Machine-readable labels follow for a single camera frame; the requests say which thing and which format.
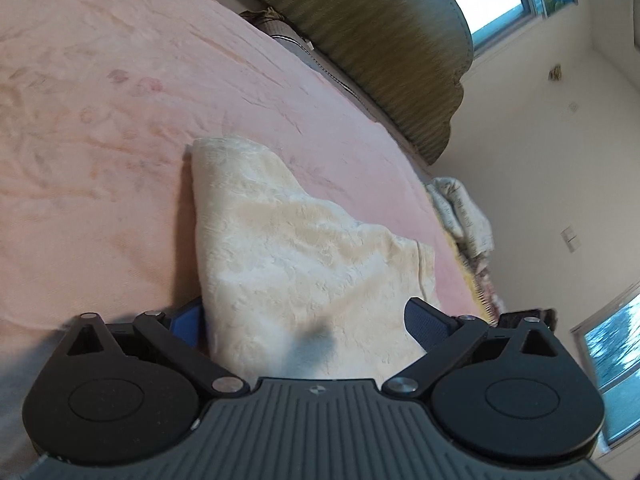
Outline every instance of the gray ribbed plate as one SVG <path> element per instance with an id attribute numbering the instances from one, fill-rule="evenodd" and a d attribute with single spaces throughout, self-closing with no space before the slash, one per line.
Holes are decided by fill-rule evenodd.
<path id="1" fill-rule="evenodd" d="M 130 465 L 42 460 L 28 480 L 450 479 L 600 480 L 583 461 L 510 470 L 467 456 L 413 401 L 382 396 L 373 381 L 264 379 L 242 399 L 217 400 L 174 448 Z"/>

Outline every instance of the light switch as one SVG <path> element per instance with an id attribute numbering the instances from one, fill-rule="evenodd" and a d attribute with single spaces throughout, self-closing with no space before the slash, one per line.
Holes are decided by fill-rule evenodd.
<path id="1" fill-rule="evenodd" d="M 573 227 L 569 226 L 560 234 L 562 236 L 562 240 L 564 240 L 564 243 L 566 243 L 567 247 L 569 247 L 569 252 L 575 253 L 575 251 L 580 248 L 580 239 L 575 234 Z"/>

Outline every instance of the pink bedspread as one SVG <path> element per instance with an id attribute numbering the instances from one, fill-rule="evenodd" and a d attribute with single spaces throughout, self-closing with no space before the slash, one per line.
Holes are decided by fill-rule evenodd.
<path id="1" fill-rule="evenodd" d="M 78 313 L 113 320 L 198 294 L 184 155 L 203 136 L 267 145 L 309 194 L 431 244 L 442 309 L 478 312 L 385 129 L 217 2 L 0 9 L 1 373 L 37 369 L 24 349 Z M 19 426 L 19 414 L 2 416 Z"/>

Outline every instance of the metal screw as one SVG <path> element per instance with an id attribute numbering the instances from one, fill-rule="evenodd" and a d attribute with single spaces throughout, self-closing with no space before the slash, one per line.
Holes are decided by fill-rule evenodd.
<path id="1" fill-rule="evenodd" d="M 237 377 L 219 377 L 211 383 L 211 387 L 221 394 L 234 394 L 244 387 L 244 383 Z"/>
<path id="2" fill-rule="evenodd" d="M 386 387 L 397 394 L 410 394 L 418 389 L 418 382 L 409 377 L 393 377 L 386 382 Z"/>

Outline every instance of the folded blanket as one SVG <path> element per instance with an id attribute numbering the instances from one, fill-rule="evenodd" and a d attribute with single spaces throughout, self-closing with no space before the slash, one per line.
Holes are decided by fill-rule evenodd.
<path id="1" fill-rule="evenodd" d="M 444 228 L 470 258 L 487 258 L 494 250 L 489 220 L 456 178 L 437 177 L 426 186 Z"/>
<path id="2" fill-rule="evenodd" d="M 433 250 L 309 196 L 266 147 L 193 145 L 198 272 L 212 359 L 259 376 L 372 377 L 424 354 L 412 296 L 437 305 Z"/>

